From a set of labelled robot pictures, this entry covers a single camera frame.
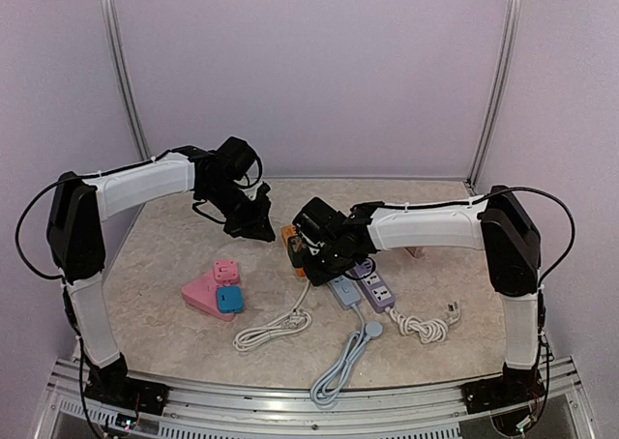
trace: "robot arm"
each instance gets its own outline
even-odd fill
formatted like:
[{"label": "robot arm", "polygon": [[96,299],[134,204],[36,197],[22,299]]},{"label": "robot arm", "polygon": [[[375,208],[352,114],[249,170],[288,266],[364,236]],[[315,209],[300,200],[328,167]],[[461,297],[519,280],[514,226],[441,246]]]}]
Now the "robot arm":
[{"label": "robot arm", "polygon": [[504,188],[492,188],[489,197],[439,204],[369,202],[355,205],[348,216],[315,197],[293,220],[309,245],[303,257],[306,275],[320,285],[369,254],[387,249],[485,250],[490,282],[505,311],[507,348],[502,379],[516,380],[510,381],[511,386],[524,386],[529,394],[531,386],[537,389],[539,325],[544,313],[538,296],[540,233],[514,195],[499,192]]},{"label": "robot arm", "polygon": [[[255,162],[258,180],[247,186],[237,184]],[[151,200],[192,190],[195,201],[212,202],[221,211],[225,233],[271,242],[275,233],[268,217],[270,188],[259,181],[261,171],[261,162],[248,143],[230,137],[215,151],[185,146],[106,173],[77,176],[69,172],[60,177],[47,241],[64,277],[67,314],[81,335],[91,373],[102,391],[128,403],[134,397],[134,393],[123,393],[127,365],[116,345],[103,299],[101,223]],[[105,400],[114,403],[114,399]]]}]

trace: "small box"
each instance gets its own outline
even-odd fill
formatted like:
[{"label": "small box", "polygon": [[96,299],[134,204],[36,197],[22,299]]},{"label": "small box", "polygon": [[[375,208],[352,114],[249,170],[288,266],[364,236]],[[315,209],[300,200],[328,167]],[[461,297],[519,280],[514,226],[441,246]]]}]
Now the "small box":
[{"label": "small box", "polygon": [[239,286],[225,286],[217,290],[217,308],[223,314],[243,311],[243,294]]}]

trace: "metal pole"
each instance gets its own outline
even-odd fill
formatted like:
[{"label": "metal pole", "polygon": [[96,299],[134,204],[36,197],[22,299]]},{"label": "metal pole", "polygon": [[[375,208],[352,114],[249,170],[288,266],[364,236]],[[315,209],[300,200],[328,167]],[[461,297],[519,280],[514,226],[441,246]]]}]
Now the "metal pole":
[{"label": "metal pole", "polygon": [[486,161],[487,151],[496,126],[496,119],[501,105],[501,98],[507,83],[507,76],[510,70],[510,62],[512,61],[512,53],[514,43],[516,42],[516,31],[518,27],[518,19],[520,17],[520,7],[522,0],[509,0],[507,7],[507,15],[505,18],[505,26],[503,29],[503,40],[501,42],[501,51],[499,53],[499,62],[496,67],[494,81],[492,83],[492,91],[490,93],[490,101],[486,109],[484,117],[484,127],[482,129],[482,137],[477,146],[473,165],[468,175],[467,185],[474,190],[480,179],[484,162]]},{"label": "metal pole", "polygon": [[125,55],[123,54],[123,43],[118,27],[116,5],[114,4],[114,0],[101,0],[101,6],[103,10],[105,32],[107,33],[109,49],[112,54],[112,63],[114,65],[114,71],[116,72],[116,80],[118,82],[121,98],[123,99],[123,104],[127,112],[133,143],[135,144],[135,149],[140,158],[146,160],[151,157],[151,151],[139,121],[135,100],[133,98],[132,86],[127,73],[127,64],[125,62]]}]

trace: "white wall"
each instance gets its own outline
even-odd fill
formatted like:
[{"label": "white wall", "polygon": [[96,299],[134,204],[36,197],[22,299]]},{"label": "white wall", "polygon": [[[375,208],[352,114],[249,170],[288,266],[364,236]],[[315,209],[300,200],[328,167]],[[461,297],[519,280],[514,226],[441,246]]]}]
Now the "white wall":
[{"label": "white wall", "polygon": [[[524,0],[480,188],[527,185],[572,208],[577,237],[547,279],[548,330],[575,357],[603,438],[619,437],[619,0]],[[550,263],[568,223],[526,197]]]},{"label": "white wall", "polygon": [[[0,436],[25,437],[51,368],[74,344],[58,282],[19,261],[28,201],[64,171],[136,160],[99,0],[0,0]],[[24,224],[27,255],[54,273],[45,241],[51,195]],[[108,258],[132,214],[104,230]]]},{"label": "white wall", "polygon": [[508,0],[116,0],[154,152],[247,138],[268,175],[456,177]]}]

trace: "pink block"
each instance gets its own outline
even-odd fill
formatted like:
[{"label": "pink block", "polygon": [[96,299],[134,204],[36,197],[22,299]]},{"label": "pink block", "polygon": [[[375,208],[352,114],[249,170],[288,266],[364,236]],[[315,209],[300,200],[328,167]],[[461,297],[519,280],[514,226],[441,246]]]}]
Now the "pink block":
[{"label": "pink block", "polygon": [[219,284],[229,286],[239,282],[239,266],[234,260],[218,260],[213,267],[213,276]]},{"label": "pink block", "polygon": [[235,313],[224,314],[217,308],[217,288],[223,286],[224,284],[219,284],[215,281],[213,271],[210,271],[183,286],[183,299],[190,306],[199,308],[220,320],[232,321]]}]

